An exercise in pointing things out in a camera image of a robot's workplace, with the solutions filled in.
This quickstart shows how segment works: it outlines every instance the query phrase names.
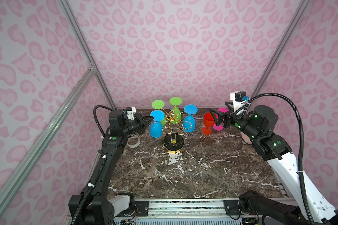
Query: metal rail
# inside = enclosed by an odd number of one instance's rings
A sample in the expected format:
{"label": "metal rail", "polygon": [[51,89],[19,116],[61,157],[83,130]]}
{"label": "metal rail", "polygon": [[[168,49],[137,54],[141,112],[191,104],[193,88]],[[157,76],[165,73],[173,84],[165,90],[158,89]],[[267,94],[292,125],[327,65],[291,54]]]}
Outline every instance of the metal rail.
{"label": "metal rail", "polygon": [[15,169],[14,173],[10,176],[4,187],[0,190],[0,218],[5,212],[10,202],[13,200],[17,192],[20,190],[22,184],[34,168],[41,155],[48,147],[49,143],[55,136],[56,132],[64,122],[66,116],[72,110],[76,104],[81,93],[85,90],[86,85],[90,82],[95,71],[89,69],[83,76],[83,78],[76,85],[74,90],[69,94],[67,99],[63,102],[63,105],[54,115],[48,126],[41,133],[35,144],[31,147],[25,158]]}
{"label": "metal rail", "polygon": [[252,97],[259,94],[261,88],[264,85],[264,82],[269,77],[270,72],[272,71],[275,63],[278,61],[278,59],[279,59],[281,53],[283,52],[285,46],[289,42],[293,32],[295,31],[295,29],[299,25],[302,17],[304,16],[304,13],[309,9],[310,2],[311,2],[311,0],[302,0],[299,3],[297,10],[295,11],[294,16],[292,17],[292,20],[289,22],[289,25],[288,25],[287,29],[285,30],[282,39],[280,39],[280,42],[279,42],[277,48],[275,49],[275,52],[274,52],[272,58],[270,59],[267,67],[265,68],[262,77],[258,81],[257,86],[254,88]]}
{"label": "metal rail", "polygon": [[93,67],[93,69],[96,71],[95,76],[99,81],[99,85],[100,85],[101,89],[103,90],[104,95],[107,98],[110,107],[116,109],[115,104],[113,102],[113,99],[111,98],[111,96],[109,94],[108,88],[106,87],[106,85],[104,83],[103,77],[101,76],[99,70],[97,69],[94,58],[91,55],[91,52],[90,52],[89,47],[88,47],[88,45],[85,41],[85,38],[81,33],[80,27],[79,27],[79,25],[78,25],[78,23],[75,19],[75,15],[74,15],[74,12],[71,9],[70,4],[68,3],[67,0],[58,0],[58,2],[60,4],[61,8],[63,9],[63,12],[64,12],[64,14],[65,14],[65,16],[66,16],[66,18],[69,22],[69,25],[71,26],[71,28],[74,32],[74,35],[75,35],[76,39],[78,40],[79,45],[81,46],[81,49],[83,50],[83,54],[85,55],[86,60]]}
{"label": "metal rail", "polygon": [[[294,198],[270,198],[286,205],[298,205]],[[170,225],[175,221],[192,221],[198,219],[203,221],[222,221],[219,225],[235,224],[224,209],[224,200],[239,200],[238,198],[188,198],[188,199],[138,199],[137,201],[149,201],[148,216],[137,218],[137,224],[143,225]],[[241,215],[240,218],[252,218],[252,215]],[[120,223],[121,219],[127,217],[116,217],[115,221]],[[65,224],[70,224],[71,216],[68,215]]]}

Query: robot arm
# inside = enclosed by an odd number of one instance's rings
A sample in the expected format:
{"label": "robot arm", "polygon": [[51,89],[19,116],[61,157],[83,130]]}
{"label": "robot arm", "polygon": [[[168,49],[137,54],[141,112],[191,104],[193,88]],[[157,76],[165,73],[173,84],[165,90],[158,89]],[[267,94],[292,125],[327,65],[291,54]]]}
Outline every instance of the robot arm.
{"label": "robot arm", "polygon": [[99,150],[101,159],[95,166],[88,186],[83,188],[80,195],[72,196],[69,200],[72,225],[112,224],[113,218],[120,212],[131,214],[134,211],[132,193],[120,193],[110,200],[106,197],[114,168],[124,151],[128,135],[144,133],[152,121],[152,116],[141,116],[139,113],[134,113],[130,121],[122,110],[110,112],[110,127],[103,139],[102,149]]}
{"label": "robot arm", "polygon": [[[243,104],[243,97],[245,92],[238,92],[238,102],[234,101],[234,107],[236,105]],[[305,220],[303,224],[308,224],[307,215],[305,213],[303,199],[300,191],[300,181],[298,176],[298,167],[297,160],[295,155],[292,153],[292,149],[288,143],[283,139],[283,137],[275,134],[272,130],[278,120],[278,116],[274,113],[273,109],[268,106],[256,106],[253,112],[249,113],[249,116],[242,117],[237,119],[234,116],[234,109],[231,108],[229,103],[226,103],[226,106],[229,108],[229,111],[222,113],[216,110],[210,110],[213,115],[214,121],[218,126],[222,121],[224,122],[224,127],[234,125],[242,133],[247,135],[252,142],[252,146],[256,152],[269,163],[269,165],[276,171],[276,173],[283,180],[284,184],[288,187],[289,191],[293,194],[295,200],[299,205],[300,210],[285,211],[285,214],[293,215],[293,220],[286,218],[287,216],[283,215],[283,218],[276,216],[278,210],[274,211],[273,207],[277,207],[278,203],[274,202],[274,205],[271,204],[271,200],[256,194],[243,194],[242,200],[250,196],[250,204],[242,202],[242,211],[245,210],[244,206],[251,208],[252,210],[260,211],[266,213],[272,218],[280,220],[284,224],[300,224],[299,219]],[[312,181],[304,173],[304,181],[306,187],[306,195],[308,205],[314,219],[315,223],[319,224],[338,224],[338,210],[334,208],[322,194],[318,191]],[[260,202],[266,200],[266,204],[261,204]]]}

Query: black round base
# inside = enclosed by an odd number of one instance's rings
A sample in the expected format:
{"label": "black round base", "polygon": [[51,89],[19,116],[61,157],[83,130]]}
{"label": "black round base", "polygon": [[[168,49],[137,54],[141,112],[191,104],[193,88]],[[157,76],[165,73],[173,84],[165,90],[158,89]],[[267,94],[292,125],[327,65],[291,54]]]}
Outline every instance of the black round base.
{"label": "black round base", "polygon": [[163,138],[164,147],[172,153],[177,153],[184,147],[184,137],[177,133],[167,134]]}

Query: pink wine glass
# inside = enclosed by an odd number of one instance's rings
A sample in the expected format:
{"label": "pink wine glass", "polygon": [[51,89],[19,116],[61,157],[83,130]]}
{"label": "pink wine glass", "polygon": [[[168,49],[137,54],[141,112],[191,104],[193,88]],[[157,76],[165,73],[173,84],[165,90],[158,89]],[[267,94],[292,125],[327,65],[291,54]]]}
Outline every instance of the pink wine glass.
{"label": "pink wine glass", "polygon": [[[228,109],[225,109],[225,108],[220,108],[220,109],[218,109],[218,111],[220,111],[220,112],[227,112],[227,111],[229,111]],[[223,129],[223,125],[222,124],[220,124],[219,126],[217,126],[217,125],[213,125],[213,128],[214,128],[214,130],[218,130],[218,131],[220,131],[220,130],[222,130]]]}

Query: wine glass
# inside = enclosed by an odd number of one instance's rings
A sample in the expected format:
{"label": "wine glass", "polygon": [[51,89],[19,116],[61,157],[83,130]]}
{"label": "wine glass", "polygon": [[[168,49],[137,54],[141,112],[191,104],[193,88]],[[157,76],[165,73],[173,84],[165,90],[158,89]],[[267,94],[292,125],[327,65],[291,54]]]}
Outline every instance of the wine glass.
{"label": "wine glass", "polygon": [[[154,109],[157,109],[157,110],[160,110],[160,111],[163,111],[162,109],[164,108],[164,105],[165,105],[165,103],[164,103],[164,101],[163,100],[155,100],[155,101],[153,101],[153,103],[151,104],[151,106],[154,108]],[[166,124],[167,124],[167,119],[165,118],[165,116],[164,116],[164,119],[162,119],[161,121],[160,121],[160,123],[161,123],[161,125],[162,126],[165,126]]]}
{"label": "wine glass", "polygon": [[192,115],[198,112],[198,108],[194,105],[186,105],[184,111],[189,114],[183,120],[185,132],[193,132],[195,129],[195,119]]}
{"label": "wine glass", "polygon": [[[225,109],[225,108],[220,108],[220,109],[218,109],[218,111],[219,112],[227,112],[227,111],[229,111],[228,109]],[[219,126],[217,126],[217,125],[213,125],[213,128],[214,128],[214,130],[218,130],[218,131],[220,131],[220,130],[222,130],[223,129],[223,125],[222,124],[220,124]]]}
{"label": "wine glass", "polygon": [[177,108],[177,106],[182,103],[182,99],[179,98],[179,97],[172,97],[169,100],[169,102],[170,102],[170,104],[172,104],[174,106],[173,110],[174,110],[174,113],[176,115],[175,116],[176,120],[172,121],[171,123],[172,124],[178,124],[182,120],[182,114],[181,114],[180,110]]}
{"label": "wine glass", "polygon": [[164,119],[164,113],[160,110],[154,110],[150,115],[154,117],[155,122],[150,124],[149,134],[154,138],[161,137],[163,126],[160,121]]}
{"label": "wine glass", "polygon": [[210,112],[207,112],[206,114],[204,114],[204,125],[206,127],[202,128],[201,132],[206,135],[211,134],[212,129],[210,129],[210,127],[214,125],[214,118]]}

